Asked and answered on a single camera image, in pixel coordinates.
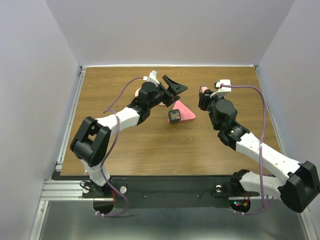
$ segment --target white wall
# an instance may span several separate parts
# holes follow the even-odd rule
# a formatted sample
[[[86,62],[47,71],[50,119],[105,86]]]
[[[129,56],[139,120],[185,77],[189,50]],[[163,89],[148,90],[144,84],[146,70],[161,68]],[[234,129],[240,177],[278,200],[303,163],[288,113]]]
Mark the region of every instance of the white wall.
[[[82,66],[258,64],[294,0],[46,0]]]
[[[296,0],[266,51],[258,78],[285,153],[320,173],[320,1]],[[320,234],[320,196],[311,204]]]
[[[1,1],[0,239],[29,239],[78,64],[44,0]]]

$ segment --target pink object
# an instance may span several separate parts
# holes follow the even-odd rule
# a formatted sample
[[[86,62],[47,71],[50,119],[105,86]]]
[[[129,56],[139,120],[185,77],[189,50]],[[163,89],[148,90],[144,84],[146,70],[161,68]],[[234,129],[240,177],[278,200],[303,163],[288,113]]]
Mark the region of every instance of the pink object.
[[[196,115],[179,100],[175,102],[172,109],[179,109],[180,111],[181,120],[177,123],[192,121],[196,118]]]

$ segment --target bolt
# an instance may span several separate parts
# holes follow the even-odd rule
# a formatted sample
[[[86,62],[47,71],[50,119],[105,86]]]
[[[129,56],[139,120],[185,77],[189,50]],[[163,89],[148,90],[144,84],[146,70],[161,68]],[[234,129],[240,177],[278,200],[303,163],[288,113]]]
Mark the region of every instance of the bolt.
[[[120,193],[125,194],[127,192],[127,188],[125,186],[120,187]]]
[[[221,192],[222,192],[222,186],[221,186],[221,185],[216,185],[216,186],[215,186],[215,191],[216,191],[217,193],[221,193]]]

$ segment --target brown wood surface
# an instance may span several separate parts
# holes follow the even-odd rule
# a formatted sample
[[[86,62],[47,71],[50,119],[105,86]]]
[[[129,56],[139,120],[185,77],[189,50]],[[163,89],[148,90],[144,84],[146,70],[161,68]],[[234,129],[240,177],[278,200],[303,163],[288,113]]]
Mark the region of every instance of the brown wood surface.
[[[84,174],[82,163],[69,149],[83,119],[87,116],[103,117],[103,111],[129,80],[147,76],[151,70],[158,72],[159,80],[166,74],[188,86],[180,100],[196,118],[190,122],[168,124],[168,110],[172,106],[154,107],[144,123],[120,132],[106,161],[111,175],[223,175],[241,169],[259,172],[256,162],[220,142],[208,114],[198,108],[201,85],[213,89],[214,82],[230,79],[233,85],[259,87],[253,67],[94,67],[87,68],[85,73],[61,175]],[[142,83],[142,80],[136,80],[130,84],[113,109],[118,112],[126,107]],[[238,110],[237,121],[260,137],[263,107],[258,93],[252,89],[233,89],[227,99]],[[264,142],[279,150],[269,115]]]

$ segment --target gray floor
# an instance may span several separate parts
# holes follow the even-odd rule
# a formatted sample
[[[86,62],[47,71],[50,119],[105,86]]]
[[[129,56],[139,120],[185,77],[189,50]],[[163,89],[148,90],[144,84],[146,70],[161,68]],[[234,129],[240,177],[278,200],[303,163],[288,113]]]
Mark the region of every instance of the gray floor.
[[[260,201],[253,203],[259,208]],[[261,214],[225,208],[129,209],[123,216],[95,216],[90,201],[51,201],[42,240],[304,240],[301,216],[280,201]]]

